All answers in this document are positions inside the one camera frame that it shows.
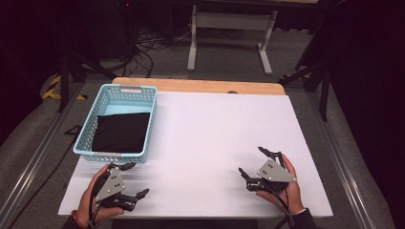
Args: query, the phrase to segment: table leg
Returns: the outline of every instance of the table leg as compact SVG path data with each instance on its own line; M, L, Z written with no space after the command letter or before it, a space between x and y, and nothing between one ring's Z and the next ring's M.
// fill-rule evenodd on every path
M266 48L268 44L268 39L270 38L271 32L273 30L274 23L276 21L277 11L273 11L271 16L268 18L268 23L265 31L265 39L263 43L257 44L259 50L260 58L262 59L263 68L265 69L265 74L272 75L273 71L271 70L270 63L268 62L268 57L266 53Z
M190 53L188 54L187 70L193 72L196 66L196 54L197 54L197 6L193 6L193 14L191 17L191 45Z

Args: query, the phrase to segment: black curtain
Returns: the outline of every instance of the black curtain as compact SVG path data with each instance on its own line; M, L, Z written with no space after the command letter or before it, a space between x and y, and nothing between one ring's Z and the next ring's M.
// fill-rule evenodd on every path
M56 32L38 1L0 2L0 144L42 102L57 69Z
M405 205L405 14L400 6L383 0L359 4L355 10L362 16L353 22L359 27L330 68L340 106L397 228Z

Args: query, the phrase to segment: wrist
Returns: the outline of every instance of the wrist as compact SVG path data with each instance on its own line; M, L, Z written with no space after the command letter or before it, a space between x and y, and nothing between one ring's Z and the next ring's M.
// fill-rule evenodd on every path
M302 203L300 203L300 204L296 204L294 206L290 206L288 209L292 215L297 215L297 214L303 212L306 208L304 207L304 205Z
M78 214L76 210L72 211L71 217L80 228L83 228L83 229L87 228L88 219L85 219L84 217L82 217L82 215Z

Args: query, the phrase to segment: folded black cloth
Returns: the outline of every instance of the folded black cloth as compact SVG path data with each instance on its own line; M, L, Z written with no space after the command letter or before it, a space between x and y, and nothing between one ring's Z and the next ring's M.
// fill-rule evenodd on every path
M99 115L92 151L141 153L150 113Z

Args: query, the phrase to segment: sleeve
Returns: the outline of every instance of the sleeve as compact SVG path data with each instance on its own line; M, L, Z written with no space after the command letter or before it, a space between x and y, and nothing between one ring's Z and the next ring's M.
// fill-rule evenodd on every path
M292 225L289 222L290 229L320 229L313 221L312 214L308 208L304 212L292 216L292 219L294 224Z
M65 224L63 224L61 229L80 229L81 227L77 226L74 222L72 218L68 218L65 221Z

